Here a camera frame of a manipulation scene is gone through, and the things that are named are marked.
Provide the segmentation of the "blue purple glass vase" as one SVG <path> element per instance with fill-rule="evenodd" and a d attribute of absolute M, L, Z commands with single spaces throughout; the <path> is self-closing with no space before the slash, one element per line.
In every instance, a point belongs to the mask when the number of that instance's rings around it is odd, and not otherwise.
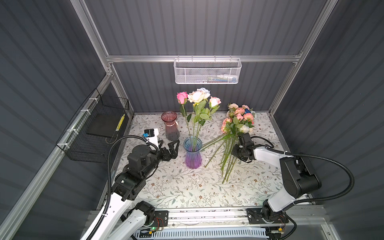
<path fill-rule="evenodd" d="M 202 141 L 197 137 L 188 137 L 184 141 L 186 151 L 185 164 L 189 169 L 197 169 L 202 165 L 201 149 Z"/>

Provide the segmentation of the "hot pink rose stem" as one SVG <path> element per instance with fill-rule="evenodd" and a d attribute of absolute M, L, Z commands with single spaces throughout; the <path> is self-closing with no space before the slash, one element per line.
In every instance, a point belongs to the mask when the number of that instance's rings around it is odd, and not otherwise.
<path fill-rule="evenodd" d="M 187 129 L 188 129 L 188 132 L 189 132 L 189 137 L 192 136 L 191 134 L 191 130 L 189 128 L 189 118 L 188 118 L 188 115 L 187 115 L 187 111 L 186 111 L 186 108 L 185 108 L 185 104 L 187 103 L 187 100 L 188 100 L 188 94 L 187 92 L 181 92 L 181 93 L 178 93 L 177 94 L 177 100 L 178 100 L 178 103 L 180 104 L 180 111 L 181 111 L 181 114 L 182 116 L 185 118 L 186 120 L 186 125 L 187 125 Z"/>

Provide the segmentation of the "cream rose stem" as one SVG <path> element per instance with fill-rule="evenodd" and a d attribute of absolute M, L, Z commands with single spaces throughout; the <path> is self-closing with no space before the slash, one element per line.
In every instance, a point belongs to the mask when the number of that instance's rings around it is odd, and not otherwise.
<path fill-rule="evenodd" d="M 196 107 L 197 104 L 200 103 L 203 100 L 202 94 L 200 92 L 193 91 L 192 93 L 188 94 L 188 101 L 193 104 L 193 111 L 195 116 L 193 117 L 193 136 L 196 137 L 198 124 L 196 123 Z"/>

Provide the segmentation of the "light pink rose stem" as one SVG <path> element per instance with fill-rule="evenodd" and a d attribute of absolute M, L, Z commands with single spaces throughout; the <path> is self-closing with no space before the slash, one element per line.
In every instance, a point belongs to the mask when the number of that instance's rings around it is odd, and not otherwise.
<path fill-rule="evenodd" d="M 213 114 L 220 108 L 221 100 L 217 97 L 202 100 L 196 107 L 196 123 L 198 124 L 196 137 L 198 138 L 202 127 L 211 121 Z"/>

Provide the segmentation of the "white rose stem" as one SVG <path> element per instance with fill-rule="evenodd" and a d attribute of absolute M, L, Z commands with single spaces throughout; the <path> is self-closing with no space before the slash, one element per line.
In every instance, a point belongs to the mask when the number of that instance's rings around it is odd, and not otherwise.
<path fill-rule="evenodd" d="M 209 98 L 211 96 L 210 91 L 207 90 L 206 88 L 199 88 L 199 89 L 197 89 L 197 91 L 202 94 L 203 100 L 206 100 L 207 98 Z"/>

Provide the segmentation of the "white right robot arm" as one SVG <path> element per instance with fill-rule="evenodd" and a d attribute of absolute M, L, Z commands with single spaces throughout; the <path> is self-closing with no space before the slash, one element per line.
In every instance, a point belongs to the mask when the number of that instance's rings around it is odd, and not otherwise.
<path fill-rule="evenodd" d="M 258 214 L 266 223 L 277 221 L 284 211 L 295 205 L 295 201 L 305 194 L 318 190 L 322 183 L 310 161 L 304 157 L 296 157 L 287 152 L 279 152 L 267 139 L 265 145 L 256 145 L 255 136 L 239 135 L 239 143 L 235 144 L 232 155 L 239 160 L 250 163 L 253 160 L 262 161 L 281 170 L 283 187 L 263 202 Z"/>

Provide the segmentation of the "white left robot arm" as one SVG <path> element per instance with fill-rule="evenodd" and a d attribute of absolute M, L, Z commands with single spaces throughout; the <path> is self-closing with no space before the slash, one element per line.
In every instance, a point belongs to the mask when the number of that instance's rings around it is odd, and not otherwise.
<path fill-rule="evenodd" d="M 114 181 L 108 179 L 105 204 L 82 236 L 83 240 L 128 240 L 142 227 L 150 227 L 155 220 L 155 207 L 142 201 L 132 207 L 147 180 L 159 164 L 178 157 L 180 141 L 165 148 L 156 137 L 136 137 L 144 142 L 128 155 L 128 165 Z"/>

